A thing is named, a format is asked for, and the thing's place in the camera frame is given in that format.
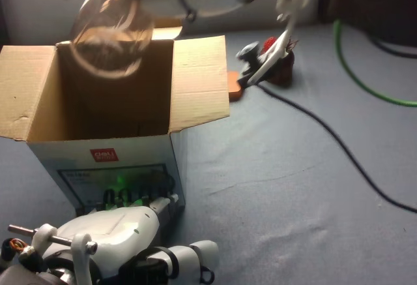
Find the cardboard box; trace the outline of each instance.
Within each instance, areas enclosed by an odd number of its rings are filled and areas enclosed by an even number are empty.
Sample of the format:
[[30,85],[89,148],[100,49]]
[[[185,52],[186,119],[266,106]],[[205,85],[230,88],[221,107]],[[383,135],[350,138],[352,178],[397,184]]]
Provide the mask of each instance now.
[[138,75],[113,83],[79,83],[68,43],[5,46],[0,136],[27,142],[77,209],[94,208],[109,188],[128,187],[135,200],[161,173],[184,205],[186,129],[227,117],[229,100],[224,37],[173,34],[160,30]]

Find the black cable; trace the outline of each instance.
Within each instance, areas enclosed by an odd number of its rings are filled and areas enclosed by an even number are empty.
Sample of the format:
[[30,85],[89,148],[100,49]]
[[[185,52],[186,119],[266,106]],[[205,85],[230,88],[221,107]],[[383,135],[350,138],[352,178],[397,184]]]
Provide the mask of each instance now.
[[378,38],[368,35],[368,39],[374,44],[377,48],[382,50],[383,52],[389,53],[390,55],[395,55],[401,58],[408,58],[408,59],[417,59],[417,53],[407,53],[407,52],[399,52],[398,50],[389,48],[388,46],[384,45]]
[[359,171],[359,173],[364,177],[366,183],[368,183],[368,185],[382,198],[384,199],[386,202],[400,208],[403,210],[407,210],[413,213],[417,213],[417,209],[414,207],[411,207],[409,205],[405,205],[404,203],[398,202],[396,200],[394,200],[393,198],[389,197],[389,195],[385,194],[376,184],[375,182],[372,180],[372,178],[366,173],[365,169],[362,167],[362,165],[359,163],[358,159],[356,159],[356,157],[353,155],[352,151],[347,147],[347,145],[345,144],[345,142],[340,138],[340,136],[330,127],[329,124],[327,124],[326,122],[324,122],[319,116],[315,115],[313,112],[305,109],[303,106],[300,106],[299,104],[286,99],[285,97],[279,96],[277,94],[275,94],[273,91],[271,91],[270,89],[257,84],[257,86],[262,89],[266,94],[270,95],[271,97],[278,99],[294,108],[296,108],[298,111],[301,111],[302,113],[308,115],[309,117],[313,118],[314,120],[316,120],[316,122],[318,122],[330,135],[332,135],[332,137],[337,141],[337,143],[340,145],[340,147],[342,148],[342,150],[345,152],[345,154],[347,155],[347,157],[349,158],[349,160],[353,163],[353,165],[355,166],[355,168]]

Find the green cable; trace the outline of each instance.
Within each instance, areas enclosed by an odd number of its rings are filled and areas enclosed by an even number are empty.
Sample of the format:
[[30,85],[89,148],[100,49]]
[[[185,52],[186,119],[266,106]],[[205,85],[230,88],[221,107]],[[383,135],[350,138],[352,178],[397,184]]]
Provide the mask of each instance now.
[[389,97],[386,96],[372,88],[370,88],[369,86],[367,86],[363,81],[361,81],[356,75],[355,73],[351,70],[351,68],[349,68],[345,57],[343,56],[343,52],[341,51],[341,29],[342,29],[342,23],[340,20],[336,20],[333,24],[333,32],[334,32],[334,44],[336,47],[336,53],[338,55],[339,61],[341,63],[341,66],[345,69],[346,73],[352,78],[352,80],[354,80],[354,82],[356,84],[359,85],[359,87],[361,87],[364,91],[367,91],[369,94],[385,100],[387,102],[390,102],[392,104],[398,104],[400,106],[404,106],[404,107],[417,107],[417,101],[414,100],[403,100],[403,99],[398,99],[398,98],[393,98],[393,97]]

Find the orange wire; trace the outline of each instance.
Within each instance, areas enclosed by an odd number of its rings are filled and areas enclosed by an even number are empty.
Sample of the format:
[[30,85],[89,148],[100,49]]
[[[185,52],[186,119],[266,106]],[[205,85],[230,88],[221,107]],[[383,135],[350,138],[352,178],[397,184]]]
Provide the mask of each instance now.
[[10,241],[10,247],[12,247],[12,249],[16,250],[16,251],[23,251],[24,248],[27,246],[27,243],[25,243],[24,241],[22,241],[21,239],[18,238],[13,238]]

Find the table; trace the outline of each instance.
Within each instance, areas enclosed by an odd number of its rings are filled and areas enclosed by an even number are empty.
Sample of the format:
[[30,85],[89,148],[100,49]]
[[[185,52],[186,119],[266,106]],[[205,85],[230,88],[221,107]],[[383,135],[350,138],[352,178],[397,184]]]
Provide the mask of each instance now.
[[[229,70],[240,70],[243,46],[278,34],[227,34]],[[417,206],[417,110],[359,89],[336,59],[331,26],[294,37],[294,84],[276,90],[328,121],[389,195]],[[382,53],[352,29],[343,43],[368,84],[417,99],[416,61]],[[215,284],[416,282],[417,216],[382,201],[304,114],[249,88],[229,118],[191,128],[188,138],[187,207],[169,244],[216,241]],[[0,139],[0,171],[2,240],[10,223],[60,226],[74,216],[25,144]]]

